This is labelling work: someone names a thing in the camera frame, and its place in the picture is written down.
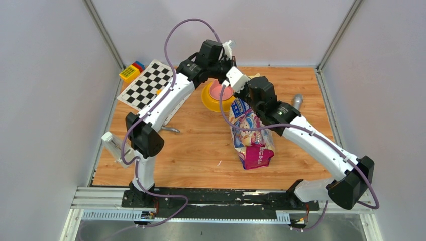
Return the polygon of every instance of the pink bowl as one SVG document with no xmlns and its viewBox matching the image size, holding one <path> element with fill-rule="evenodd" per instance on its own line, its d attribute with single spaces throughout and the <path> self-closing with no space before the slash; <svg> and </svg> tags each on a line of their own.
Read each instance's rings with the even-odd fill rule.
<svg viewBox="0 0 426 241">
<path fill-rule="evenodd" d="M 213 81 L 213 84 L 210 86 L 210 90 L 208 90 L 208 92 L 214 100 L 219 101 L 219 97 L 221 95 L 221 90 L 222 90 L 221 84 L 219 84 L 219 81 L 215 80 L 215 81 Z M 227 100 L 227 99 L 231 98 L 233 94 L 234 94 L 234 92 L 232 91 L 232 88 L 227 87 L 224 90 L 224 97 L 222 98 L 222 100 Z"/>
</svg>

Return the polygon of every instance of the wood surface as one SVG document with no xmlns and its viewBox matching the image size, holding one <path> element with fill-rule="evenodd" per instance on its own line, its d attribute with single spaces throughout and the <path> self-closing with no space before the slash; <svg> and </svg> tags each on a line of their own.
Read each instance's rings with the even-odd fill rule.
<svg viewBox="0 0 426 241">
<path fill-rule="evenodd" d="M 274 84 L 278 99 L 291 103 L 302 94 L 301 113 L 332 140 L 320 88 L 312 68 L 240 68 L 246 75 L 260 73 Z M 330 177 L 327 170 L 291 141 L 274 133 L 275 156 L 269 167 L 244 170 L 231 141 L 231 131 L 220 113 L 207 110 L 201 102 L 201 85 L 181 107 L 160 135 L 165 146 L 156 157 L 154 180 L 158 187 L 288 189 L 295 180 Z M 125 117 L 136 110 L 118 102 L 110 131 L 120 138 L 126 132 Z M 124 169 L 104 148 L 93 185 L 127 186 L 134 165 Z"/>
</svg>

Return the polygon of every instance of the black and white chessboard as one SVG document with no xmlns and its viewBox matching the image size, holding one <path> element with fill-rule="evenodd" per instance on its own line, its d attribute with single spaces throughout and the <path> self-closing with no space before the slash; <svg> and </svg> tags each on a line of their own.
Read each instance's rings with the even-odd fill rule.
<svg viewBox="0 0 426 241">
<path fill-rule="evenodd" d="M 118 97 L 117 100 L 141 111 L 149 105 L 156 93 L 171 81 L 173 72 L 169 66 L 158 60 L 153 60 Z"/>
</svg>

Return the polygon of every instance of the yellow bowl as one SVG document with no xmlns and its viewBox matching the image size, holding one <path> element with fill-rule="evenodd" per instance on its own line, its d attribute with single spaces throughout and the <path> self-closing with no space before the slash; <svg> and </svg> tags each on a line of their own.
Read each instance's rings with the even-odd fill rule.
<svg viewBox="0 0 426 241">
<path fill-rule="evenodd" d="M 202 93 L 201 93 L 201 101 L 204 104 L 204 106 L 214 112 L 221 112 L 221 108 L 219 107 L 219 101 L 213 99 L 210 96 L 209 90 L 210 87 L 213 85 L 213 82 L 209 83 L 208 85 L 206 85 L 203 89 L 202 89 Z M 231 104 L 232 102 L 234 102 L 235 97 L 231 97 L 227 100 L 222 101 L 222 105 L 224 107 L 224 112 L 229 112 L 229 109 L 231 108 Z"/>
</svg>

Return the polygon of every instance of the white backdrop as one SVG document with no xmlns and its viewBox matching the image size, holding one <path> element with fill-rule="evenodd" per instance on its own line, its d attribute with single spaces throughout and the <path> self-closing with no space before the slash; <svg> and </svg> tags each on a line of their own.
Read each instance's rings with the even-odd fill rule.
<svg viewBox="0 0 426 241">
<path fill-rule="evenodd" d="M 384 240 L 424 240 L 426 2 L 364 1 L 325 67 L 349 151 L 376 163 Z"/>
<path fill-rule="evenodd" d="M 0 33 L 0 240 L 59 240 L 119 69 L 83 1 L 1 1 Z"/>
<path fill-rule="evenodd" d="M 126 65 L 164 62 L 163 46 L 180 21 L 209 22 L 222 42 L 233 39 L 238 65 L 317 65 L 353 0 L 94 0 Z M 202 23 L 179 28 L 169 44 L 173 64 L 214 39 Z"/>
</svg>

